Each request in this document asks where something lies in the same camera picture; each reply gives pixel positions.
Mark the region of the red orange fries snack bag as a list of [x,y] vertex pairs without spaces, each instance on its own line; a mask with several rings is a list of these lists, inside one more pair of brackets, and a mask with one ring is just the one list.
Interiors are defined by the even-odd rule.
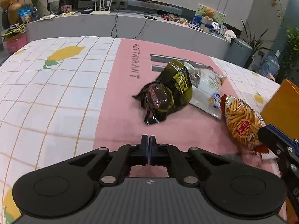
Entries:
[[244,100],[226,94],[221,97],[221,112],[241,154],[269,154],[258,138],[258,131],[266,126],[258,112]]

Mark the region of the white blue snack bag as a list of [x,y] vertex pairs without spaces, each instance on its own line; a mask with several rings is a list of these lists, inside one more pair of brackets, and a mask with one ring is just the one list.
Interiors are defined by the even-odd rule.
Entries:
[[226,76],[208,68],[194,67],[188,62],[184,62],[184,66],[189,72],[193,89],[189,103],[214,118],[221,119],[221,86]]

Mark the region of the dark green snack bag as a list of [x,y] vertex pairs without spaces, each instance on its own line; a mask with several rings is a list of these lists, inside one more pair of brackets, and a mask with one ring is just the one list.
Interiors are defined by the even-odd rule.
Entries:
[[187,67],[177,60],[171,61],[161,74],[146,84],[133,98],[147,111],[146,125],[160,123],[189,103],[193,95]]

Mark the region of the orange white cardboard box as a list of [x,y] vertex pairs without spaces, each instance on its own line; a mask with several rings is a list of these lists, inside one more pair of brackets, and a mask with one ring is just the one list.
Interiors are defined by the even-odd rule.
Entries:
[[284,79],[281,86],[261,111],[264,122],[276,126],[291,139],[299,137],[298,87]]

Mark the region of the pink and white tablecloth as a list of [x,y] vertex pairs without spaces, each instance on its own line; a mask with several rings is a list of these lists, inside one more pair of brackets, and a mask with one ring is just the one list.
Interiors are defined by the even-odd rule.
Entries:
[[151,55],[211,66],[226,76],[221,91],[257,112],[279,89],[242,67],[159,43],[96,36],[32,41],[1,65],[1,223],[19,216],[11,193],[21,176],[99,147],[115,151],[154,135],[182,151],[236,154],[226,123],[192,105],[144,123],[133,96],[166,66]]

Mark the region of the grey cabinet with plants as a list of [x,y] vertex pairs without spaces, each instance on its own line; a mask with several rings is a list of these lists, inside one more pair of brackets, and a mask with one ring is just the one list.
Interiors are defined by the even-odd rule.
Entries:
[[291,76],[291,73],[298,63],[298,28],[287,29],[287,44],[280,65],[281,81]]

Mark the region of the grey blue trash bin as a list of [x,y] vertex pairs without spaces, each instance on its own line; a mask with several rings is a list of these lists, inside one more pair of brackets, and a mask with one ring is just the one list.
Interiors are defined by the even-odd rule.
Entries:
[[250,57],[252,52],[252,47],[239,38],[231,39],[231,44],[224,60],[232,64],[243,67]]

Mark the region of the potted plant by bin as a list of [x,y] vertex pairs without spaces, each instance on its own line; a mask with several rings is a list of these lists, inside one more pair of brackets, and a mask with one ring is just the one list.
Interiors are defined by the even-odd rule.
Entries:
[[252,48],[252,51],[244,65],[244,68],[248,69],[250,64],[253,62],[253,57],[256,54],[256,52],[260,50],[272,51],[272,49],[265,47],[265,43],[275,42],[276,40],[266,40],[263,38],[269,29],[266,29],[260,36],[257,36],[256,32],[251,33],[249,23],[245,24],[242,20],[242,24],[246,34],[246,42]]

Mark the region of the teddy bear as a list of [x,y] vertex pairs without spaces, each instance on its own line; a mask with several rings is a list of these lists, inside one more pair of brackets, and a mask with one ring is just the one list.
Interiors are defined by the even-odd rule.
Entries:
[[215,15],[215,10],[211,8],[205,8],[205,10],[202,12],[202,17],[205,17],[206,19],[213,20],[213,17]]

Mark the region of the pink storage basket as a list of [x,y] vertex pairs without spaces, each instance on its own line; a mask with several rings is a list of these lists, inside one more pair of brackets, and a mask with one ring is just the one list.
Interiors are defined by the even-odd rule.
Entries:
[[25,33],[19,33],[10,38],[3,40],[4,49],[9,53],[13,54],[20,50],[27,44],[27,35]]

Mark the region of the golden vase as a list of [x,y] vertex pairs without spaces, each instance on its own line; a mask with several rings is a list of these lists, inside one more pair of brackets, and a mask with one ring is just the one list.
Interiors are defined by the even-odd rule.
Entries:
[[18,14],[18,10],[23,8],[25,6],[25,3],[20,3],[20,2],[15,2],[15,3],[11,3],[8,7],[8,20],[10,22],[11,25],[14,24],[22,24],[23,21],[21,19],[21,17]]

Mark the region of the grey tv console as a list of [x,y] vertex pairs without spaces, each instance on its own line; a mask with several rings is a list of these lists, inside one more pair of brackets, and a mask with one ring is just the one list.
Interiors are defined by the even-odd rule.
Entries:
[[227,50],[230,43],[214,34],[155,16],[147,19],[142,14],[110,13],[108,15],[75,14],[57,16],[27,24],[29,41],[64,36],[104,36],[136,38],[181,49]]

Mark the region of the white wifi router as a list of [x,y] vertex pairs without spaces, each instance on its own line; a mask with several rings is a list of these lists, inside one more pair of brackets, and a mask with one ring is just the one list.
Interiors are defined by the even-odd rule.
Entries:
[[92,15],[108,15],[111,12],[111,5],[112,5],[112,0],[108,0],[108,8],[106,8],[107,3],[105,0],[99,0],[99,5],[96,5],[95,2],[95,8],[91,12]]

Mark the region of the blue snack bag on console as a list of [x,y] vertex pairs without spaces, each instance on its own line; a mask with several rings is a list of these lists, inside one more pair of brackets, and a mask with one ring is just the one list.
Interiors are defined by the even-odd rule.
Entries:
[[31,10],[29,5],[25,5],[18,10],[18,15],[20,16],[23,23],[31,22]]

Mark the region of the dried flower bouquet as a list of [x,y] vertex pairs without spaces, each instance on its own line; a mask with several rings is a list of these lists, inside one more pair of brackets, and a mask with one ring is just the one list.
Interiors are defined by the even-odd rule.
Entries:
[[14,0],[0,0],[0,7],[5,10],[13,3]]

